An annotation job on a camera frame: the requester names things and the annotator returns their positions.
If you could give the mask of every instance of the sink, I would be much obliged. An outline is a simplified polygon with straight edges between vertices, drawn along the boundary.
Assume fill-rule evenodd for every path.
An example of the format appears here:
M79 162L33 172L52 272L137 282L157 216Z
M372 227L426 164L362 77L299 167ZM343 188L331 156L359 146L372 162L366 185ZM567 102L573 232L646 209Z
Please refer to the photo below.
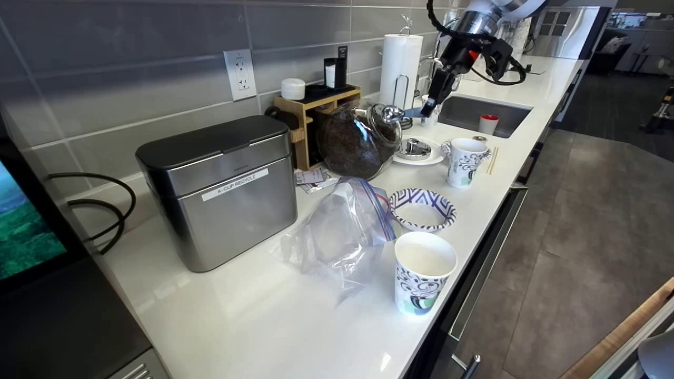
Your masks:
M480 130L480 115L497 115L499 126L494 138L510 139L510 136L521 125L530 107L511 107L502 103L486 103L466 97L450 97L445 102L437 122L459 128Z

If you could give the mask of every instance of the cabinet handle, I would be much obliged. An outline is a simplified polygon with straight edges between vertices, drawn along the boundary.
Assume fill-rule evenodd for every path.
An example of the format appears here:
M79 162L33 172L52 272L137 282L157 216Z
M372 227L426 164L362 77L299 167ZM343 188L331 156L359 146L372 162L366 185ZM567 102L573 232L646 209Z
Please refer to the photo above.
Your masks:
M461 336L462 336L462 329L470 320L470 313L472 313L472 308L473 304L477 302L477 296L480 296L480 289L481 284L486 282L494 261L499 259L501 256L501 247L506 245L507 240L507 233L514 226L514 219L518 217L521 204L524 204L524 199L526 199L526 189L516 189L514 195L514 200L502 217L502 223L499 226L499 232L494 236L494 240L491 242L489 251L486 251L486 259L480 267L480 272L475 273L475 280L472 282L461 308L459 308L459 313L457 319L453 320L453 325L449 327L449 333L447 338L453 340L453 341L459 341Z
M529 155L529 161L530 161L530 162L529 162L529 168L526 168L526 172L519 172L519 176L518 176L516 184L521 184L521 185L529 184L529 177L530 177L535 164L539 162L541 151L544 151L544 144L535 144L533 150L530 150L530 155Z
M477 364L481 362L480 357L472 357L470 362L466 364L459 357L450 357L450 360L461 367L462 376L461 379L470 379L475 370L477 370Z

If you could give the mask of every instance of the paper towel roll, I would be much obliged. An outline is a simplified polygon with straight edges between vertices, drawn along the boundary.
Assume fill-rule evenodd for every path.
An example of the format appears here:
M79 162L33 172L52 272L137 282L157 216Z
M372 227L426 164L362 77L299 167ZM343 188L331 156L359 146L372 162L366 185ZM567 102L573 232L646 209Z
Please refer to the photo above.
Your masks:
M423 37L385 35L379 102L409 110L415 100Z

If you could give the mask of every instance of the blue patterned bowl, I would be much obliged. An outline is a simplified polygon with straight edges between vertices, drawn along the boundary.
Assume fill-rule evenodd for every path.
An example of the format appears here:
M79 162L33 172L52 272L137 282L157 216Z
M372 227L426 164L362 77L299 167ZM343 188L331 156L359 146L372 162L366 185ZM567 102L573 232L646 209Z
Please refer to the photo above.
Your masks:
M457 217L454 206L437 191L406 188L390 197L394 217L406 230L440 232Z

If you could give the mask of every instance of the robotic arm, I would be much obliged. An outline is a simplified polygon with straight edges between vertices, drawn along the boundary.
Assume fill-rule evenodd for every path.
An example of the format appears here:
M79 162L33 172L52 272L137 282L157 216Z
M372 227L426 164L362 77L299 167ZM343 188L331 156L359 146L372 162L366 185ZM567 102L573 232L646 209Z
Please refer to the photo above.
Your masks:
M445 28L434 16L434 0L428 0L428 18L440 35L449 35L450 43L436 63L428 102L420 107L420 118L428 118L437 103L442 103L453 90L454 78L472 69L472 63L481 56L486 63L489 82L518 85L524 82L526 69L511 59L511 47L506 40L497 40L499 22L519 22L535 13L546 0L472 0L457 29ZM518 82L499 82L511 65L518 73Z

